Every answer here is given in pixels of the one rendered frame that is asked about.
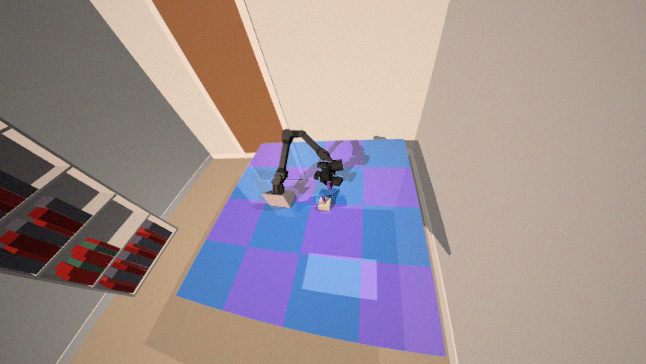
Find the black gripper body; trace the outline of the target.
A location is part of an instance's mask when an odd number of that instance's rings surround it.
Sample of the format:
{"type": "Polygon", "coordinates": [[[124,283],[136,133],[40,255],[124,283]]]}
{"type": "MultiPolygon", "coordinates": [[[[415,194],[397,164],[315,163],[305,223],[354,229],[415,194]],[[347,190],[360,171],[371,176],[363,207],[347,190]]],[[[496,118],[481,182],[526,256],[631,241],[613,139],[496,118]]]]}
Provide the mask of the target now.
{"type": "Polygon", "coordinates": [[[316,173],[314,174],[313,177],[314,177],[315,180],[320,179],[322,181],[324,181],[324,180],[331,181],[331,183],[333,183],[335,186],[339,187],[341,185],[341,183],[343,182],[343,178],[339,177],[339,176],[334,177],[331,172],[332,172],[332,169],[331,169],[330,173],[328,173],[328,174],[324,174],[321,171],[316,171],[316,173]]]}

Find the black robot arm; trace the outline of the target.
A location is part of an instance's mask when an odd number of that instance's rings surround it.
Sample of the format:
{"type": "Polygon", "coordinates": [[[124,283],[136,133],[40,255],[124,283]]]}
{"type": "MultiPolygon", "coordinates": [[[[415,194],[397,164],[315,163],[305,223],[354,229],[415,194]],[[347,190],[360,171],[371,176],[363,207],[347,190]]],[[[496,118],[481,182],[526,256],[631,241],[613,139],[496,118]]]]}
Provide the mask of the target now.
{"type": "Polygon", "coordinates": [[[288,153],[289,153],[290,144],[293,141],[294,137],[302,137],[315,150],[316,154],[321,160],[328,161],[328,162],[319,161],[317,163],[317,168],[321,167],[322,173],[328,174],[332,169],[331,173],[333,173],[335,176],[336,171],[343,171],[342,159],[333,160],[330,157],[329,152],[323,149],[322,147],[320,147],[304,130],[290,131],[288,129],[285,129],[281,136],[282,149],[281,149],[279,167],[275,172],[274,178],[270,181],[272,185],[271,194],[281,195],[284,193],[283,183],[284,183],[284,180],[286,180],[286,178],[288,177],[288,172],[289,172],[286,170],[288,153]]]}

